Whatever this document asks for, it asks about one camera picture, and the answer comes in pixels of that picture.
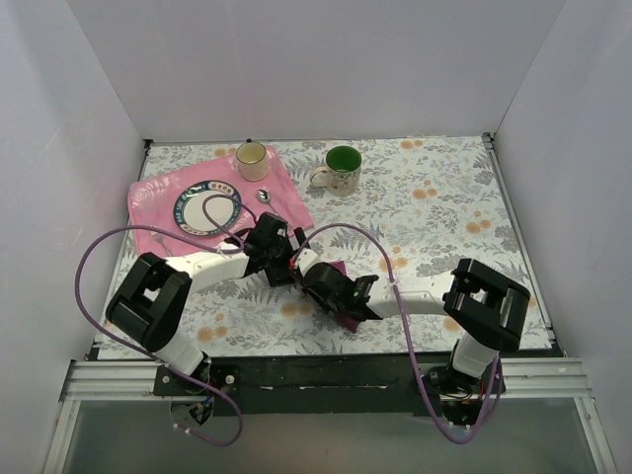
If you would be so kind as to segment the purple satin napkin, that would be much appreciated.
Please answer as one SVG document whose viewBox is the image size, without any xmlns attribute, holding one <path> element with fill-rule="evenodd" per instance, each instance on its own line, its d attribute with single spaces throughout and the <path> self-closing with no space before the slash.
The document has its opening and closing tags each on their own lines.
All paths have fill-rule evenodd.
<svg viewBox="0 0 632 474">
<path fill-rule="evenodd" d="M 334 261 L 334 262 L 331 262 L 331 265 L 336 270 L 341 272 L 344 276 L 347 274 L 347 269 L 343 261 Z M 355 334 L 357 332 L 359 321 L 356 321 L 352 319 L 351 317 L 348 317 L 342 314 L 337 314 L 336 318 L 337 318 L 338 323 L 344 328 L 346 328 L 349 332 L 351 332 L 352 334 Z"/>
</svg>

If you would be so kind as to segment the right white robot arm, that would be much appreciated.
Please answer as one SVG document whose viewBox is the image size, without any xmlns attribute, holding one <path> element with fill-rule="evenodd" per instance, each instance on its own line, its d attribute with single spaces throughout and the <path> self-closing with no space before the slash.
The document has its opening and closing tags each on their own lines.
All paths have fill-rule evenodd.
<svg viewBox="0 0 632 474">
<path fill-rule="evenodd" d="M 462 329 L 447 369 L 434 377 L 458 392 L 469 392 L 500 353 L 519 349 L 530 292 L 521 284 L 473 259 L 456 269 L 418 280 L 414 288 L 395 291 L 376 275 L 351 279 L 312 251 L 295 261 L 301 286 L 325 311 L 341 318 L 351 331 L 364 321 L 410 315 L 441 315 Z"/>
</svg>

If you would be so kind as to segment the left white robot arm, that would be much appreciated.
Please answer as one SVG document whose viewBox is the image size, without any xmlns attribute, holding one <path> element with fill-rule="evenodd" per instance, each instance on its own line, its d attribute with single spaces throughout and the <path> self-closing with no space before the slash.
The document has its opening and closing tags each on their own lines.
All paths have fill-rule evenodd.
<svg viewBox="0 0 632 474">
<path fill-rule="evenodd" d="M 152 253 L 138 257 L 106 310 L 107 320 L 148 353 L 177 369 L 176 382 L 191 395 L 202 393 L 210 372 L 205 354 L 179 329 L 188 297 L 225 280 L 263 272 L 272 287 L 290 284 L 293 255 L 288 223 L 269 212 L 245 233 L 213 252 L 201 251 L 162 259 Z"/>
</svg>

